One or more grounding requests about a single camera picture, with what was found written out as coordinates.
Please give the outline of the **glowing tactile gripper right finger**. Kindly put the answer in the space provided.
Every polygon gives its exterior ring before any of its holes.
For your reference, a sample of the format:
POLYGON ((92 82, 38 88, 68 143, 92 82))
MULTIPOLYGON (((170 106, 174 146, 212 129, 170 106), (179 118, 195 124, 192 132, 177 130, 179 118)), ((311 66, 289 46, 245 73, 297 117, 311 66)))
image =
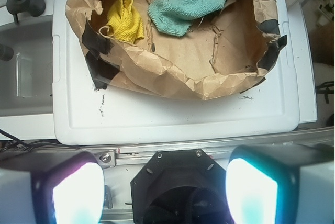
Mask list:
POLYGON ((225 191, 235 223, 334 223, 334 147, 240 145, 225 191))

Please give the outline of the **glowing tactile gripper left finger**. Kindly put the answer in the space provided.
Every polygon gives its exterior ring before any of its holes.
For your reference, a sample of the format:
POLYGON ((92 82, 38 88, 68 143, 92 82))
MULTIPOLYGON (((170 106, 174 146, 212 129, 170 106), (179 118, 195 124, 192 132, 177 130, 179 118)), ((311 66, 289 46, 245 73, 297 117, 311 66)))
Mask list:
POLYGON ((104 187, 90 152, 3 152, 1 223, 99 223, 104 187))

